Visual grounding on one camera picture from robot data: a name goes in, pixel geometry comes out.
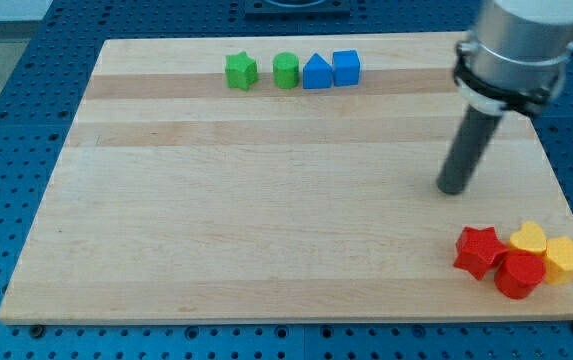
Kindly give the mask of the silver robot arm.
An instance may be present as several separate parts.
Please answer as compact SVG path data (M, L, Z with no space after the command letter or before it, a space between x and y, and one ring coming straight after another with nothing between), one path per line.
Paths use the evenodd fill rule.
M475 116L536 117L561 93L572 51L573 0L488 0L456 44L453 78Z

